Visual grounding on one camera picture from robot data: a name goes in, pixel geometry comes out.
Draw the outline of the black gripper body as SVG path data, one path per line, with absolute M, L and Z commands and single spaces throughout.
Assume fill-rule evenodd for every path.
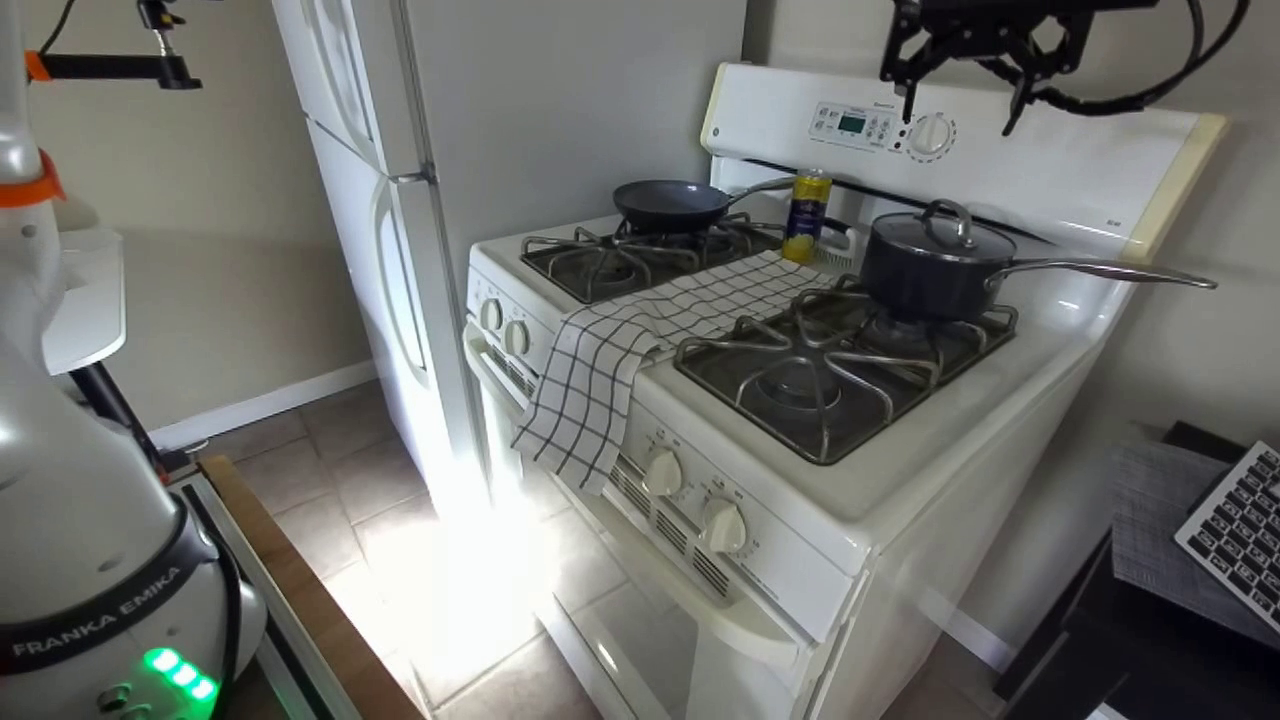
M 999 63 L 1016 81 L 1081 63 L 1092 0 L 893 0 L 881 74 L 916 85 L 946 61 Z

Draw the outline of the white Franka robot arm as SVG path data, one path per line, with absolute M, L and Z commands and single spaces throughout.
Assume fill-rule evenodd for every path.
M 57 386 L 64 284 L 57 158 L 27 126 L 27 81 L 42 61 L 23 26 L 5 26 L 5 716 L 97 711 L 159 631 L 181 631 L 204 658 L 243 662 L 248 587 L 231 580 L 187 509 L 159 493 L 142 453 L 72 406 Z M 955 193 L 999 205 L 996 229 L 1046 245 L 1062 229 L 1067 178 L 1100 131 L 1041 110 L 1004 138 L 990 98 L 936 88 L 923 110 L 893 126 L 881 158 L 865 138 L 801 138 L 801 72 L 728 63 L 714 74 L 704 138 L 774 178 L 821 167 L 835 183 L 916 205 Z

